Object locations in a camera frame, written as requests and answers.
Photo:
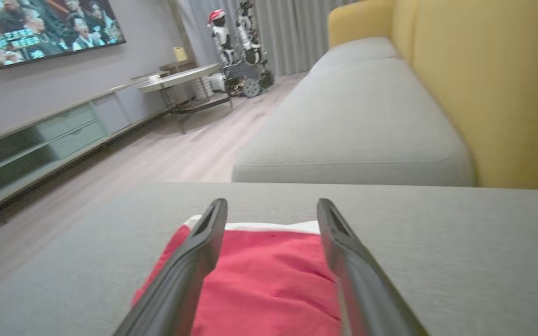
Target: red cloth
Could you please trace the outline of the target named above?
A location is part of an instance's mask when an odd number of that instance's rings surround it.
[[[185,226],[171,238],[133,304],[189,232]],[[193,335],[339,334],[335,276],[327,268],[320,236],[225,232],[217,267],[203,283]]]

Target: yellow armrest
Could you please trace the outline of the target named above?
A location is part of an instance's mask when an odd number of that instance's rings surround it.
[[[334,9],[329,14],[329,47],[361,38],[391,36],[393,0],[368,0]]]

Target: red santa hat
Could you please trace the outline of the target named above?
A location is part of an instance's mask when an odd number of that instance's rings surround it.
[[[217,20],[217,19],[220,19],[222,17],[226,16],[226,13],[224,12],[223,9],[217,9],[216,11],[214,11],[213,13],[211,13],[211,15],[209,15],[209,25],[211,24],[211,22]]]

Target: wall-mounted tv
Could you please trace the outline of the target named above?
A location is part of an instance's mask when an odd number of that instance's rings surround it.
[[[0,0],[0,69],[125,42],[109,0]]]

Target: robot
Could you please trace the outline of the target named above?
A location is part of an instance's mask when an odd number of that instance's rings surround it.
[[[231,45],[225,11],[218,9],[209,15],[209,25],[213,25],[211,36],[225,65],[226,89],[232,93],[241,92],[249,98],[258,96],[263,89],[273,85],[274,81],[273,73],[267,69],[267,59],[259,43],[252,8],[252,2],[244,0],[238,12],[236,27],[242,44],[242,55],[239,59]]]

